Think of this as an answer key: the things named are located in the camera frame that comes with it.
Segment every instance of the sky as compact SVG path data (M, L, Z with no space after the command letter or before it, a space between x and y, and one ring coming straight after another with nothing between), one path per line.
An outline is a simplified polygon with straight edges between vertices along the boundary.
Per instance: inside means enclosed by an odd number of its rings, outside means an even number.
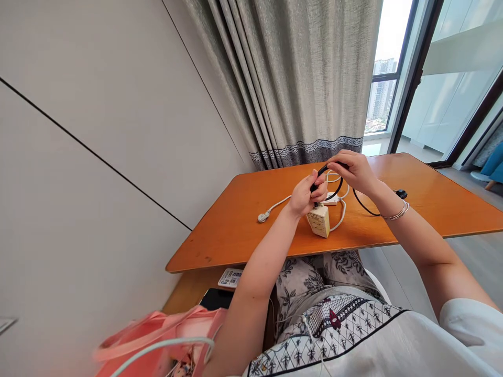
M384 0L375 60L398 61L412 0Z

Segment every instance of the high-rise building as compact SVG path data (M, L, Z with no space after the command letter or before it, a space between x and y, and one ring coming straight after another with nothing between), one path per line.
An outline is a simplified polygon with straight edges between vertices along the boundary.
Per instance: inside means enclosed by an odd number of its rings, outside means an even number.
M373 75L396 72L397 62L394 58L376 60L374 62ZM395 92L396 80L375 82L370 87L368 100L367 119L384 119L391 107L391 101Z

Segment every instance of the floral pants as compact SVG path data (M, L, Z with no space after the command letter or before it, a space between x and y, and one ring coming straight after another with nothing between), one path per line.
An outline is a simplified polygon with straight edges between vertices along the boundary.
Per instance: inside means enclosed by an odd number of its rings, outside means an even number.
M319 262L323 262L323 276L314 267ZM287 259L276 280L280 307L276 337L306 298L336 286L352 286L385 302L355 250Z

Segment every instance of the chair leg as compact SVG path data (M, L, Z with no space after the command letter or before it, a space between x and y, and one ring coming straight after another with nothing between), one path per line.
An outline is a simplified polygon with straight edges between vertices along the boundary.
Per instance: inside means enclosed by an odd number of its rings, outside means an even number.
M486 186L486 190L489 191L491 188L493 188L493 186L496 184L496 181L490 181L487 186Z

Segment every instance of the gray curtain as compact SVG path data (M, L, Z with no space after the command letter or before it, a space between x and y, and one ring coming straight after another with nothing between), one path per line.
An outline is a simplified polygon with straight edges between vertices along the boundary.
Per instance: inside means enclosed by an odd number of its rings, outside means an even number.
M382 0L185 0L258 170L361 151Z

